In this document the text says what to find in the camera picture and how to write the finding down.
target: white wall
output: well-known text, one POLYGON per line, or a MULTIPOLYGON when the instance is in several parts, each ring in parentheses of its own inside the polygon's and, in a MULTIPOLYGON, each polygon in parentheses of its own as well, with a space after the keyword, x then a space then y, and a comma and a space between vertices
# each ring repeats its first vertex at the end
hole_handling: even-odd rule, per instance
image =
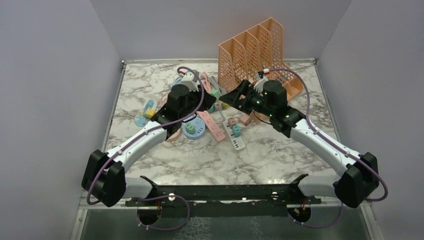
POLYGON ((386 240, 424 236, 423 44, 424 1, 352 0, 318 61, 343 142, 388 184, 373 208, 386 240))
POLYGON ((1 1, 1 239, 70 237, 120 72, 89 0, 1 1))
POLYGON ((91 0, 125 60, 217 58, 218 45, 275 18, 284 58, 318 58, 351 0, 91 0))

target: white power strip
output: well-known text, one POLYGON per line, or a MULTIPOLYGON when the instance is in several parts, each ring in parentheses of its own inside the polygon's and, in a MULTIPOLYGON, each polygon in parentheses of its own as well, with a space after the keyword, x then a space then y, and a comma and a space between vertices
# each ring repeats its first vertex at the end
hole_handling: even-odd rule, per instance
POLYGON ((228 120, 225 120, 222 125, 224 125, 225 131, 228 134, 229 140, 234 146, 235 150, 242 150, 246 147, 245 142, 243 142, 242 136, 235 137, 233 134, 233 130, 230 125, 228 125, 228 120))

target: light blue power strip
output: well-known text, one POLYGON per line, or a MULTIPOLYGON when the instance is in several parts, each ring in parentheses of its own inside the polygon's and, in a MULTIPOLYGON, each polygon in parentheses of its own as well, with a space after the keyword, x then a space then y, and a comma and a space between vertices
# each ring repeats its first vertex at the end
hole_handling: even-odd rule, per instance
POLYGON ((184 133, 184 136, 186 136, 188 139, 191 139, 191 140, 197 140, 197 139, 203 137, 203 135, 205 135, 205 133, 206 133, 205 122, 198 116, 191 121, 184 122, 182 124, 181 129, 182 129, 182 133, 184 133), (186 124, 188 124, 188 123, 192 124, 195 128, 195 132, 193 134, 189 133, 186 130, 186 124))
POLYGON ((153 99, 148 100, 142 109, 137 113, 137 115, 134 118, 135 125, 138 127, 144 127, 146 124, 150 121, 150 119, 145 117, 146 111, 149 109, 156 110, 156 107, 158 106, 158 103, 154 101, 153 99))

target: power strip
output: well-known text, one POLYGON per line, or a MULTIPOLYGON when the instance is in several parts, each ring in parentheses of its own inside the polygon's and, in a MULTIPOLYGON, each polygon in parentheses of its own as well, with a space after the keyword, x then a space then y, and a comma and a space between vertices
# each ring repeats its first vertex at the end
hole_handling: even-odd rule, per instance
POLYGON ((225 131, 229 136, 229 140, 231 141, 232 145, 234 146, 235 150, 242 150, 246 147, 245 142, 243 142, 243 139, 241 136, 235 137, 233 134, 233 130, 231 129, 230 125, 228 124, 228 120, 225 120, 222 125, 224 125, 225 131))
POLYGON ((218 126, 208 111, 198 111, 197 115, 203 120, 203 122, 206 124, 206 127, 209 129, 218 143, 224 141, 225 134, 223 130, 218 126))

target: white marble tabletop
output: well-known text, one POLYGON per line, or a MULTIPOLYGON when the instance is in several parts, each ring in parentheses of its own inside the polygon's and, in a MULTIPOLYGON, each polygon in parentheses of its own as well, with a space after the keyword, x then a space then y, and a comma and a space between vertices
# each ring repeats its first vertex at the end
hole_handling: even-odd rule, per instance
MULTIPOLYGON (((310 91, 312 122, 336 138, 313 63, 287 64, 305 80, 310 91)), ((106 149, 116 147, 141 129, 134 122, 135 116, 146 101, 160 101, 169 92, 168 84, 174 81, 180 66, 218 78, 217 63, 143 63, 126 66, 106 149)), ((305 91, 291 100, 289 105, 305 112, 305 91)), ((231 107, 224 113, 236 119, 242 115, 231 107)), ((211 115, 216 120, 220 119, 218 112, 211 115)), ((239 126, 242 128, 241 138, 246 144, 240 151, 234 149, 228 137, 217 143, 210 132, 198 140, 187 139, 182 134, 174 142, 163 142, 152 148, 128 170, 127 176, 147 176, 160 185, 234 185, 284 184, 300 174, 335 173, 311 150, 269 125, 252 121, 248 126, 239 126)))

